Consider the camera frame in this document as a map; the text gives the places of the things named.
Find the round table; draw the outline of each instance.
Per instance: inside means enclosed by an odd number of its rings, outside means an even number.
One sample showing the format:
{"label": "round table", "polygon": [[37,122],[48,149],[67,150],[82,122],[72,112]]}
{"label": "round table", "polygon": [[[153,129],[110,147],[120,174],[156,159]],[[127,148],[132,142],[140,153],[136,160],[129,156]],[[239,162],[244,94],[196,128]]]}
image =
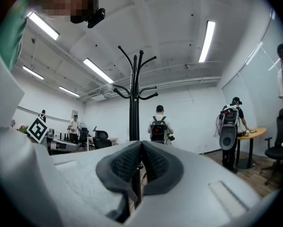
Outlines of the round table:
{"label": "round table", "polygon": [[[253,139],[263,135],[266,132],[266,128],[255,128],[251,129],[255,130],[257,132],[250,133],[249,136],[242,136],[237,137],[237,156],[236,156],[236,166],[239,169],[249,169],[252,168],[253,165],[255,165],[255,161],[252,160],[252,154],[253,154]],[[241,140],[250,140],[250,150],[249,150],[249,157],[239,159],[239,152],[240,152],[240,141]]]}

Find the coat rack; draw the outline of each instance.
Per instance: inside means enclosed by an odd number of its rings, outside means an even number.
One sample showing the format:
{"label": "coat rack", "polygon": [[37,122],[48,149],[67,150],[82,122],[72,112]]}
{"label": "coat rack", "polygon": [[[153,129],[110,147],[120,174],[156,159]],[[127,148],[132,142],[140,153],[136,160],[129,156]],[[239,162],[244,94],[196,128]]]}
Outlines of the coat rack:
{"label": "coat rack", "polygon": [[[157,57],[154,56],[144,63],[142,63],[142,56],[144,54],[143,51],[140,51],[140,57],[138,59],[138,64],[137,64],[137,56],[134,55],[133,58],[133,65],[126,54],[126,52],[121,48],[121,46],[118,46],[120,51],[124,54],[124,56],[127,58],[130,66],[131,66],[131,83],[130,83],[130,91],[126,89],[123,86],[116,85],[116,84],[111,84],[114,86],[113,91],[116,92],[119,96],[125,98],[125,99],[130,99],[130,112],[129,112],[129,139],[131,140],[139,140],[140,139],[140,118],[139,118],[139,99],[141,100],[148,100],[150,98],[153,98],[155,96],[158,96],[158,93],[154,93],[148,97],[141,97],[142,92],[150,89],[156,89],[156,87],[147,87],[142,90],[139,90],[139,76],[140,76],[140,71],[142,67],[147,64],[148,62],[156,59]],[[125,90],[128,96],[123,95],[120,91],[118,91],[117,87]],[[132,190],[135,192],[137,196],[137,202],[134,203],[135,208],[140,204],[142,201],[142,193],[141,193],[141,175],[140,175],[140,169],[142,169],[142,165],[136,170],[132,177]]]}

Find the camera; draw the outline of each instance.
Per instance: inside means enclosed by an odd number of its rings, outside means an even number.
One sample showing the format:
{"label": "camera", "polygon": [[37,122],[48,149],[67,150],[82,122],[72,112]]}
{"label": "camera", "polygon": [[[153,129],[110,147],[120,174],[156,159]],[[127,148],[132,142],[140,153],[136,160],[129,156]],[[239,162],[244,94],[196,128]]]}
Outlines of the camera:
{"label": "camera", "polygon": [[97,25],[100,21],[104,20],[106,14],[105,9],[98,9],[94,15],[87,20],[87,26],[88,28],[93,28],[95,25]]}

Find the office chair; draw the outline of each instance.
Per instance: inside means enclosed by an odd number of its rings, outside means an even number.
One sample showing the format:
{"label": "office chair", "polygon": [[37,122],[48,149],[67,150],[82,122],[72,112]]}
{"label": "office chair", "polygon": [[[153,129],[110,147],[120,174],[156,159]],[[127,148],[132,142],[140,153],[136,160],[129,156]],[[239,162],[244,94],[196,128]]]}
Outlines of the office chair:
{"label": "office chair", "polygon": [[93,143],[94,143],[95,149],[102,149],[102,148],[112,146],[111,140],[108,140],[107,132],[106,131],[96,131],[95,129],[93,130],[95,132],[95,137],[93,137]]}
{"label": "office chair", "polygon": [[273,177],[276,171],[282,171],[283,167],[280,165],[280,161],[283,160],[283,147],[281,144],[283,143],[283,114],[281,114],[282,111],[280,111],[279,116],[277,117],[277,135],[275,144],[273,147],[270,147],[270,140],[272,137],[268,137],[265,140],[268,141],[268,149],[265,151],[265,155],[271,159],[276,160],[276,162],[273,163],[272,166],[262,168],[260,170],[260,173],[262,173],[263,170],[273,170],[272,174],[268,178],[268,180],[265,182],[265,185],[269,184],[269,181]]}
{"label": "office chair", "polygon": [[81,143],[81,145],[79,148],[83,147],[86,150],[88,134],[89,134],[89,131],[87,130],[87,128],[81,128],[80,138],[79,138],[79,143]]}

